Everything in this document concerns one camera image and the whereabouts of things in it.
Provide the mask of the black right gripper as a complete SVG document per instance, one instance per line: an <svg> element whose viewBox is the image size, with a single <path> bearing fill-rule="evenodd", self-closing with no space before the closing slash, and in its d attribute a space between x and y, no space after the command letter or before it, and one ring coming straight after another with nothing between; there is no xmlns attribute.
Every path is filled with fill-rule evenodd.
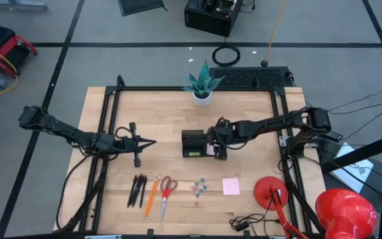
<svg viewBox="0 0 382 239"><path fill-rule="evenodd" d="M215 126L207 130L207 145L209 145L209 155L215 159L227 159L227 145L233 136L230 121L225 118L217 120Z"/></svg>

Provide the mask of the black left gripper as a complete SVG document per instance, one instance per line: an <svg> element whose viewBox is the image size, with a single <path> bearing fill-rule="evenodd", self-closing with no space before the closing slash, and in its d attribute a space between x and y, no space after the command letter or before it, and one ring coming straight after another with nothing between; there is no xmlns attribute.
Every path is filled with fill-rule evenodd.
<svg viewBox="0 0 382 239"><path fill-rule="evenodd" d="M139 157L139 150L143 151L145 148L155 144L157 141L153 139L145 139L140 137L138 140L138 136L136 134L136 124L134 122L129 123L129 131L131 132L131 138L125 138L123 140L124 148L128 152L132 152L134 154L134 166L141 166L141 159Z"/></svg>

